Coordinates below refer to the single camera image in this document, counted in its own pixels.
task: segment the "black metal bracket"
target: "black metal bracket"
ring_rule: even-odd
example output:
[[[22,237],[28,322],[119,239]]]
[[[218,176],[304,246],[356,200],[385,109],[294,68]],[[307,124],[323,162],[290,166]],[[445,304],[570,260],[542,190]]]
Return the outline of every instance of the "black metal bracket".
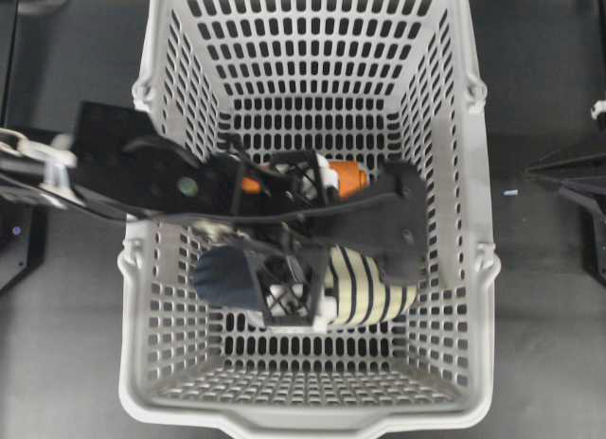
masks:
[[[6,125],[18,5],[19,0],[0,0],[0,127]],[[0,199],[0,290],[42,262],[45,226],[43,209]]]

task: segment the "basket hole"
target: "basket hole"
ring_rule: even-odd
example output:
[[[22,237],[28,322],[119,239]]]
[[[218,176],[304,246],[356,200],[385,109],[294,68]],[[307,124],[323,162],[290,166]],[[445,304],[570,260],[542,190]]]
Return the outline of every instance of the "basket hole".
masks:
[[[189,6],[191,16],[194,18],[199,18],[202,16],[202,11],[200,10],[200,5],[198,4],[197,0],[187,0],[187,5]]]

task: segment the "bolt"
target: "bolt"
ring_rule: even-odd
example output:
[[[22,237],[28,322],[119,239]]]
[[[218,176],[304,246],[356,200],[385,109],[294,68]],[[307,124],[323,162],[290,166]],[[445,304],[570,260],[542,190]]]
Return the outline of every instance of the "bolt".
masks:
[[[177,188],[179,191],[189,198],[192,198],[198,194],[198,184],[190,177],[182,177],[177,182]]]

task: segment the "cable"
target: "cable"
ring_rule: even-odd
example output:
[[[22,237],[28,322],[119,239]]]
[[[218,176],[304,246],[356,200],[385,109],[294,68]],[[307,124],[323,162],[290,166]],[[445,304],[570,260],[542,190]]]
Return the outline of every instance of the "cable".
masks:
[[[113,224],[122,224],[122,225],[123,224],[134,224],[134,223],[139,223],[139,222],[142,222],[142,221],[154,220],[154,217],[160,217],[162,215],[162,214],[158,214],[157,216],[150,216],[150,217],[145,218],[145,219],[132,219],[132,220],[129,220],[129,219],[126,219],[126,218],[125,219],[117,219],[116,217],[110,217],[108,215],[101,214],[100,212],[96,212],[94,210],[88,209],[88,208],[86,208],[86,207],[84,207],[82,205],[79,205],[79,204],[75,203],[75,202],[71,202],[71,201],[67,200],[66,198],[64,198],[63,196],[57,195],[57,194],[52,193],[50,191],[46,191],[46,190],[44,190],[42,188],[30,185],[30,184],[23,183],[21,181],[17,181],[15,179],[11,178],[10,176],[7,176],[7,175],[2,174],[2,173],[0,173],[0,180],[2,180],[4,182],[7,182],[9,184],[13,184],[13,185],[19,186],[21,188],[25,188],[27,190],[35,191],[35,192],[37,192],[39,194],[44,194],[46,196],[53,197],[57,201],[59,201],[61,203],[66,202],[70,206],[70,208],[77,209],[77,210],[79,210],[80,212],[82,212],[82,213],[84,213],[86,215],[92,216],[92,217],[94,217],[96,219],[99,219],[99,220],[108,221],[108,222],[111,222]]]

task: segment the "metal stand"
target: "metal stand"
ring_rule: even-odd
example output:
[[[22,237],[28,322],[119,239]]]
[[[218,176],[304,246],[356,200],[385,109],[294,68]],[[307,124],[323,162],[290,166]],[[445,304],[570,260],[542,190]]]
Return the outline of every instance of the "metal stand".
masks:
[[[597,0],[599,30],[606,74],[606,0]],[[606,99],[596,102],[591,117],[606,131]],[[592,216],[596,252],[595,277],[606,285],[606,135],[547,155],[528,167],[526,176],[556,185],[558,193]]]

